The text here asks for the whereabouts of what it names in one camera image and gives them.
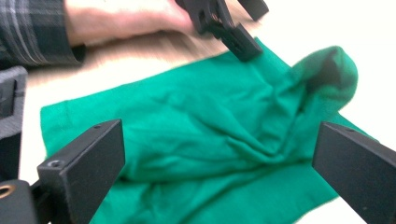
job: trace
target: human hand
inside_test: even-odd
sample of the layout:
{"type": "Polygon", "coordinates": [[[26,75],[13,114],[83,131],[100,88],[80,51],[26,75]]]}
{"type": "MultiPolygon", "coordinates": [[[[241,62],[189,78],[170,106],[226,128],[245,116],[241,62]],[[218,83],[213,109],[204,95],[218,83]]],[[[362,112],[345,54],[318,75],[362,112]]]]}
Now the human hand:
{"type": "Polygon", "coordinates": [[[161,30],[195,34],[188,13],[175,0],[65,0],[65,14],[72,46],[161,30]]]}

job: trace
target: folded fabric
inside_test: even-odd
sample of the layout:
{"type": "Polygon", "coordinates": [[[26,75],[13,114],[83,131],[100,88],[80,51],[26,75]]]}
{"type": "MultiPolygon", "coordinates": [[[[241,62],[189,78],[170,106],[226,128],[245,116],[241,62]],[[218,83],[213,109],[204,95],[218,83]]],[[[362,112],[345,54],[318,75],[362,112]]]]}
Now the folded fabric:
{"type": "Polygon", "coordinates": [[[291,223],[336,197],[311,167],[323,121],[357,69],[339,47],[293,67],[260,43],[41,110],[52,155],[94,124],[122,119],[126,164],[92,223],[291,223]]]}

